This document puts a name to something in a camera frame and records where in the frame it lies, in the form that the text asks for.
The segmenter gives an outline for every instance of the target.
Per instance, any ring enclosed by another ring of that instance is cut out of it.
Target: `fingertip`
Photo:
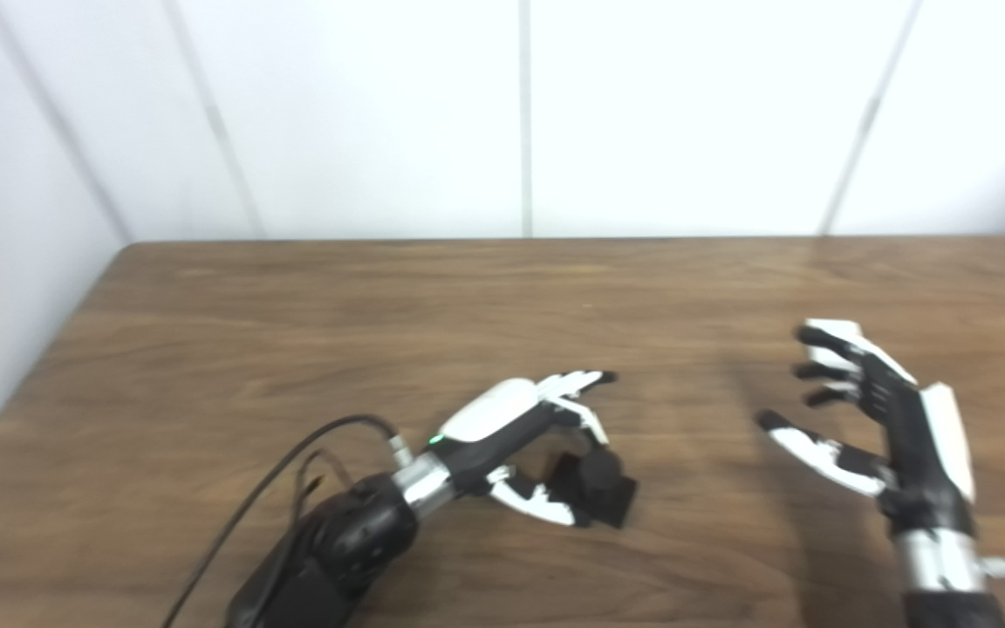
[[[793,426],[790,419],[786,419],[782,414],[775,413],[774,410],[770,410],[769,408],[759,410],[758,413],[755,413],[755,422],[757,422],[758,426],[766,430],[766,432],[773,432],[775,429]]]

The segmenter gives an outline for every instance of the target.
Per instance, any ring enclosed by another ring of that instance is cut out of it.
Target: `black fingertip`
[[[801,326],[795,331],[794,338],[797,338],[802,345],[824,347],[844,358],[850,354],[850,344],[847,341],[838,339],[820,328]]]
[[[765,409],[759,410],[758,414],[755,414],[755,422],[758,426],[766,430],[766,432],[773,432],[775,429],[787,428],[787,426],[793,426],[790,419],[782,416],[782,414],[775,413],[774,410]]]
[[[814,390],[813,393],[806,394],[804,401],[805,406],[810,408],[820,408],[820,406],[826,405],[826,403],[832,403],[833,401],[845,401],[848,399],[848,394],[842,390],[836,390],[834,388],[818,388]]]
[[[801,363],[801,365],[794,365],[790,372],[793,373],[793,377],[798,378],[799,380],[826,378],[830,380],[846,381],[850,376],[848,371],[827,367],[822,365],[820,362],[805,362]]]

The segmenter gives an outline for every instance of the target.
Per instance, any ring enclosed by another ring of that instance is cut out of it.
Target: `black finger segment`
[[[795,378],[799,380],[830,379],[836,381],[848,381],[852,377],[852,371],[846,369],[836,369],[822,365],[820,362],[805,362],[802,365],[794,365],[791,369]]]
[[[814,390],[813,393],[806,394],[804,400],[805,406],[820,408],[820,406],[825,406],[827,403],[834,401],[849,401],[849,395],[846,390],[823,387]]]
[[[838,339],[820,328],[801,326],[795,331],[794,338],[797,338],[802,345],[824,347],[824,349],[832,351],[833,354],[840,355],[841,358],[849,358],[852,354],[852,346],[849,342]]]

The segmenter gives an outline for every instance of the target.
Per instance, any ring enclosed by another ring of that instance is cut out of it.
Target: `small black object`
[[[623,474],[618,456],[600,446],[583,458],[562,453],[546,488],[555,499],[587,517],[621,529],[638,482]]]

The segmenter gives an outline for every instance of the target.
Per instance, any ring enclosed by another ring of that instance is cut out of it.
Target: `wall seam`
[[[874,90],[866,102],[860,124],[858,124],[858,129],[855,131],[855,138],[852,140],[852,146],[850,146],[848,151],[848,158],[844,160],[840,176],[836,179],[836,184],[832,189],[832,195],[825,207],[820,227],[817,227],[816,234],[821,235],[821,237],[823,235],[832,235],[832,229],[835,227],[836,220],[840,215],[840,207],[843,205],[845,196],[848,195],[848,186],[852,182],[855,169],[858,167],[863,150],[866,148],[866,141],[870,137],[870,131],[874,128],[874,123],[876,123],[878,110],[882,107],[882,99],[885,98],[890,80],[893,79],[894,70],[897,69],[897,61],[901,59],[902,51],[904,51],[907,43],[910,42],[910,33],[914,30],[914,23],[917,21],[918,13],[922,11],[923,3],[924,0],[914,0],[914,3],[910,5],[910,10],[906,11],[906,17],[902,20],[901,27],[898,28],[897,37],[894,39],[893,46],[889,48],[889,56],[886,58],[884,66],[882,66],[882,72],[878,75],[878,80],[874,84]]]
[[[76,168],[76,174],[83,179],[84,186],[87,186],[95,197],[95,202],[99,204],[104,218],[107,218],[108,222],[111,223],[112,229],[115,229],[119,238],[123,239],[124,245],[136,241],[123,211],[117,206],[116,200],[112,198],[107,186],[100,182],[95,168],[92,168],[90,160],[84,155],[83,146],[80,146],[78,136],[71,124],[68,123],[68,119],[64,116],[59,104],[56,104],[56,99],[53,99],[49,89],[44,86],[43,80],[36,72],[36,67],[25,55],[20,41],[17,40],[15,32],[5,19],[1,9],[0,46],[3,47],[5,55],[10,59],[17,74],[21,76],[25,90],[29,91],[36,106],[43,113],[45,121],[52,127],[53,135],[56,135],[56,139],[60,141],[64,151],[67,152],[72,166]]]
[[[215,139],[215,146],[223,156],[224,167],[227,168],[228,176],[231,178],[232,186],[235,186],[235,193],[242,203],[244,214],[247,215],[247,223],[251,231],[258,238],[267,239],[266,225],[262,221],[262,213],[258,208],[258,202],[254,199],[254,191],[250,188],[246,172],[242,170],[239,163],[239,154],[235,151],[235,144],[231,141],[227,124],[223,122],[223,114],[220,112],[218,100],[215,99],[215,92],[211,83],[208,82],[208,75],[204,72],[203,62],[196,52],[196,46],[192,41],[189,25],[184,20],[181,8],[176,5],[176,0],[161,0],[165,11],[165,19],[169,21],[169,27],[173,31],[176,44],[181,51],[181,59],[184,61],[184,68],[192,78],[195,85],[196,96],[200,99],[200,107],[204,110],[204,118],[208,120],[208,128],[212,131]]]

